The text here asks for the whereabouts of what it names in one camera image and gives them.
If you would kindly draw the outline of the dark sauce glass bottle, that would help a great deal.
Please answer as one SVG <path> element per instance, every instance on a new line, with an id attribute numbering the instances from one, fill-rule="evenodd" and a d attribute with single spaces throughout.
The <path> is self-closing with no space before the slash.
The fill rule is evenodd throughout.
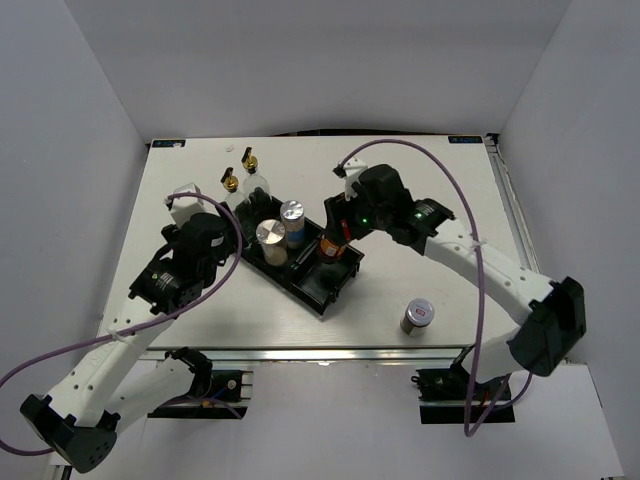
<path id="1" fill-rule="evenodd" d="M 268 181 L 258 171 L 258 159 L 252 148 L 247 147 L 242 157 L 242 166 L 247 173 L 243 189 L 256 211 L 266 213 L 271 206 L 271 191 Z"/>

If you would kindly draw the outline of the silver-lid clear shaker jar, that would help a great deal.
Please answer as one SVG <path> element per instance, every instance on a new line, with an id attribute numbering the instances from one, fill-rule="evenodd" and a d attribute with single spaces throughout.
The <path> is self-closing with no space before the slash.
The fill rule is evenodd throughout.
<path id="1" fill-rule="evenodd" d="M 279 220 L 266 219 L 260 222 L 256 227 L 256 239 L 267 264 L 279 267 L 287 262 L 286 230 Z"/>

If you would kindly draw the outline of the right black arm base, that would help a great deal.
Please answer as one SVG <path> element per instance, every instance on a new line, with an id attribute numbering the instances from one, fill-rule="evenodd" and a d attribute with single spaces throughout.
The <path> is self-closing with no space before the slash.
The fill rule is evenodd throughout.
<path id="1" fill-rule="evenodd" d="M 471 400 L 470 423 L 476 423 L 498 393 L 504 378 L 477 384 Z M 419 392 L 423 425 L 463 425 L 468 376 L 458 367 L 418 369 L 411 382 Z"/>

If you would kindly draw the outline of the red-lid dark sauce jar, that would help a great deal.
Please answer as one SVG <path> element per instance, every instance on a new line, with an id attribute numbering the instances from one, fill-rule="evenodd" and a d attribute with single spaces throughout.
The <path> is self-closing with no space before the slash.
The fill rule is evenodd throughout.
<path id="1" fill-rule="evenodd" d="M 351 241 L 351 233 L 345 219 L 327 225 L 319 240 L 318 255 L 325 263 L 338 261 Z"/>

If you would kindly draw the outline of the white blue-label shaker bottle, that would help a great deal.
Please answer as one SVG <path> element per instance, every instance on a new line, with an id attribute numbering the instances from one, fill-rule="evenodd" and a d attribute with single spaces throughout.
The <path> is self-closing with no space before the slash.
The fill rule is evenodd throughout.
<path id="1" fill-rule="evenodd" d="M 299 249 L 305 238 L 305 212 L 301 202 L 297 200 L 284 201 L 280 207 L 280 219 L 285 228 L 287 246 Z"/>

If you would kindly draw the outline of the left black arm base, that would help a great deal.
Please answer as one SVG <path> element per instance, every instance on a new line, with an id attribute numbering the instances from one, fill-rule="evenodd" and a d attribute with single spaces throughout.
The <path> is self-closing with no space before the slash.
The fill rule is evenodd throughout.
<path id="1" fill-rule="evenodd" d="M 216 369 L 203 353 L 191 348 L 167 351 L 165 360 L 180 360 L 193 375 L 186 394 L 168 400 L 149 419 L 242 420 L 248 410 L 253 373 Z"/>

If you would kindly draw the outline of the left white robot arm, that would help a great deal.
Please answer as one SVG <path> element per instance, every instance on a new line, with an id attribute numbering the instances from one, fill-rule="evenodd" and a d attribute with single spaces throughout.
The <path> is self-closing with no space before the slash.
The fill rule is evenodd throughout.
<path id="1" fill-rule="evenodd" d="M 139 418 L 177 397 L 199 399 L 211 389 L 212 363 L 182 347 L 140 380 L 123 380 L 150 344 L 201 297 L 217 287 L 218 267 L 233 253 L 235 233 L 220 216 L 196 213 L 162 231 L 166 243 L 130 286 L 104 344 L 44 395 L 29 395 L 20 412 L 37 435 L 76 471 L 95 469 L 118 436 Z"/>

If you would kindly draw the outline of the clear oil glass bottle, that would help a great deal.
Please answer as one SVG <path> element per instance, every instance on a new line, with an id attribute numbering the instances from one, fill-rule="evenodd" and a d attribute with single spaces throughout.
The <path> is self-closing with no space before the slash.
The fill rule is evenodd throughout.
<path id="1" fill-rule="evenodd" d="M 227 192 L 225 202 L 228 205 L 230 211 L 235 212 L 236 209 L 247 200 L 247 197 L 241 191 L 239 187 L 239 181 L 233 174 L 232 167 L 227 167 L 225 169 L 220 182 Z"/>

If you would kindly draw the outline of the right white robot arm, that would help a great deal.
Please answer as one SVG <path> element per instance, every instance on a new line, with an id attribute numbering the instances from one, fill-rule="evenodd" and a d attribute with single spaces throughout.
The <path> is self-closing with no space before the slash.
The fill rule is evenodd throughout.
<path id="1" fill-rule="evenodd" d="M 350 160 L 333 172 L 345 187 L 324 202 L 327 223 L 319 253 L 325 261 L 338 260 L 351 242 L 383 231 L 483 290 L 516 323 L 485 342 L 479 357 L 460 361 L 451 374 L 459 396 L 475 398 L 488 381 L 519 370 L 547 377 L 584 336 L 584 289 L 576 280 L 554 281 L 474 239 L 439 202 L 413 199 L 387 164 L 369 167 Z"/>

